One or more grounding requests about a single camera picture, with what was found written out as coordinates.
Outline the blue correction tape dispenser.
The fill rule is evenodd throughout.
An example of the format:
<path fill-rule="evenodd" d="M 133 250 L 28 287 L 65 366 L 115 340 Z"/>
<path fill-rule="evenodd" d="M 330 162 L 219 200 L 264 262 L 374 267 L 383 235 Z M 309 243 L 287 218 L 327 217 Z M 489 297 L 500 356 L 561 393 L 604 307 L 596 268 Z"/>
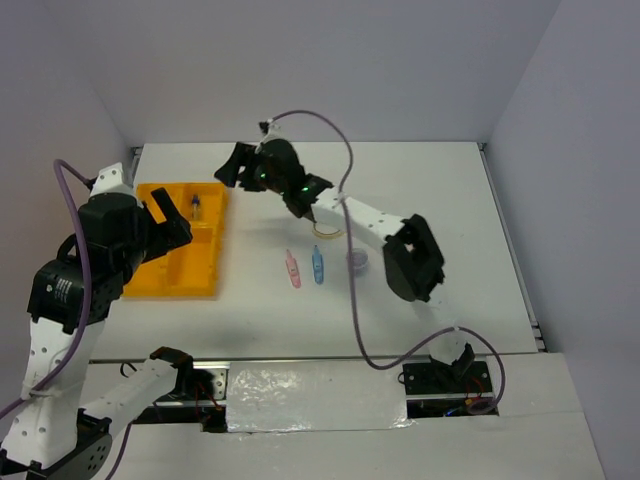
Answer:
<path fill-rule="evenodd" d="M 322 285 L 324 283 L 324 259 L 317 245 L 313 248 L 312 270 L 315 283 L 317 285 Z"/>

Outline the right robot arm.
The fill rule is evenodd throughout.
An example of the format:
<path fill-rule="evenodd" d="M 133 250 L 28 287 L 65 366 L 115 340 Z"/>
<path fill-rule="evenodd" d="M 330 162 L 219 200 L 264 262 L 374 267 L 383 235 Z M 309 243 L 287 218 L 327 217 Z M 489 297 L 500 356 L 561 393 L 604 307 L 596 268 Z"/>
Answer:
<path fill-rule="evenodd" d="M 255 146 L 236 143 L 229 159 L 213 175 L 226 187 L 274 192 L 296 218 L 345 232 L 352 322 L 365 362 L 376 370 L 388 370 L 427 347 L 435 363 L 436 383 L 446 391 L 457 391 L 470 377 L 475 354 L 463 337 L 463 329 L 453 321 L 431 320 L 435 331 L 389 364 L 376 364 L 366 351 L 357 311 L 353 239 L 381 254 L 387 286 L 401 300 L 411 303 L 416 315 L 425 320 L 432 293 L 445 280 L 445 259 L 421 215 L 390 215 L 345 194 L 344 184 L 354 163 L 349 145 L 347 151 L 349 165 L 338 186 L 307 172 L 293 145 L 282 138 L 263 140 Z"/>

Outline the masking tape roll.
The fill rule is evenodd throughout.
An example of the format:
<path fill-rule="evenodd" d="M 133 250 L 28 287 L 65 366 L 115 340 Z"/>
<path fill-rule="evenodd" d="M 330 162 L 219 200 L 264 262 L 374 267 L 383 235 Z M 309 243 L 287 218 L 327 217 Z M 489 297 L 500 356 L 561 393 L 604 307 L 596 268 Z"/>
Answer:
<path fill-rule="evenodd" d="M 345 231 L 335 230 L 332 232 L 323 232 L 319 229 L 318 224 L 314 223 L 312 225 L 312 233 L 314 236 L 321 240 L 334 240 L 343 236 L 345 234 Z"/>

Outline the clear jar of clips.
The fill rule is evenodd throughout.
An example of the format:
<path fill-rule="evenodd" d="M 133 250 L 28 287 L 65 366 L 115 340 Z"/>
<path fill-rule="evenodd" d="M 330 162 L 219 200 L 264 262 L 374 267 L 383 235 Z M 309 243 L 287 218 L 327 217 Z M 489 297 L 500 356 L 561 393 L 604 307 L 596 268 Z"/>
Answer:
<path fill-rule="evenodd" d="M 354 248 L 346 255 L 346 260 L 355 277 L 361 277 L 368 271 L 369 255 L 365 249 Z"/>

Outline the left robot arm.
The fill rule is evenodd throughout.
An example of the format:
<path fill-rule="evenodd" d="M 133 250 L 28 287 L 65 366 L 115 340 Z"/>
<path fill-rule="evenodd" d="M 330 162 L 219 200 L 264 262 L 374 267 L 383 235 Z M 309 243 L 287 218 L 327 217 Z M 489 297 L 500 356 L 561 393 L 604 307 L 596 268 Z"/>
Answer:
<path fill-rule="evenodd" d="M 1 443 L 1 472 L 29 479 L 91 479 L 114 436 L 160 397 L 189 396 L 193 359 L 160 347 L 122 384 L 80 401 L 89 360 L 113 302 L 138 267 L 189 244 L 188 221 L 163 188 L 158 223 L 132 193 L 99 193 L 76 209 L 75 234 L 35 275 L 27 311 L 31 346 L 25 391 Z"/>

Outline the small blue-capped spray bottle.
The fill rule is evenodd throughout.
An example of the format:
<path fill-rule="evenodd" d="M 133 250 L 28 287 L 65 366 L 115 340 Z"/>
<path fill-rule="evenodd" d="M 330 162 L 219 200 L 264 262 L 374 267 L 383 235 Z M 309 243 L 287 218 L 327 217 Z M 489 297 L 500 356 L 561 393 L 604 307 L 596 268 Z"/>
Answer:
<path fill-rule="evenodd" d="M 191 219 L 193 221 L 201 220 L 201 200 L 197 194 L 191 198 Z"/>

